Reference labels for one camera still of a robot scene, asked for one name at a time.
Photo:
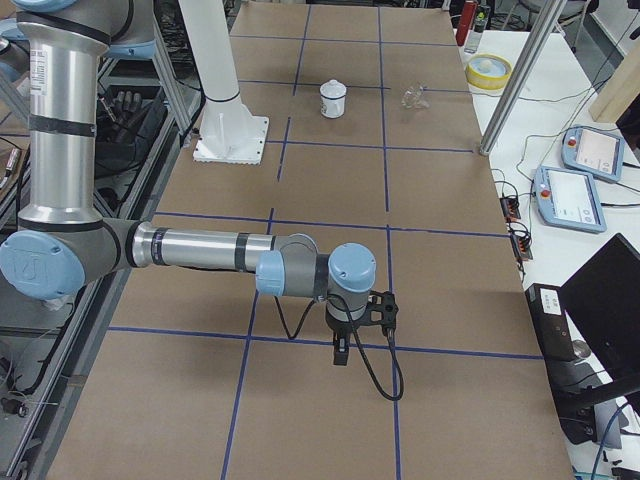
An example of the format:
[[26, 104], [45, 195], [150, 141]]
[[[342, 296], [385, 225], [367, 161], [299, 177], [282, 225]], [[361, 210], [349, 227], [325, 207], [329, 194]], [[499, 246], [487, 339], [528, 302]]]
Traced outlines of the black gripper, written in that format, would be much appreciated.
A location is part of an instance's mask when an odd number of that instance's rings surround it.
[[349, 359], [351, 335], [356, 331], [356, 328], [349, 320], [342, 321], [331, 315], [327, 316], [327, 325], [333, 332], [333, 364], [346, 366]]

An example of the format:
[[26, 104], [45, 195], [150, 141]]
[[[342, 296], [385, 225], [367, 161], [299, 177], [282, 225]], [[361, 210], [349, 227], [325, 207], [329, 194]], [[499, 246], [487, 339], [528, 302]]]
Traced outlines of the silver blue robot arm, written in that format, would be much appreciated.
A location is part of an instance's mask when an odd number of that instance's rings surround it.
[[20, 1], [30, 46], [31, 192], [1, 271], [19, 292], [53, 300], [112, 272], [149, 265], [252, 273], [274, 297], [324, 302], [334, 361], [348, 360], [371, 321], [376, 261], [357, 243], [323, 255], [304, 234], [272, 236], [159, 228], [107, 219], [94, 207], [98, 63], [110, 50], [155, 51], [149, 1]]

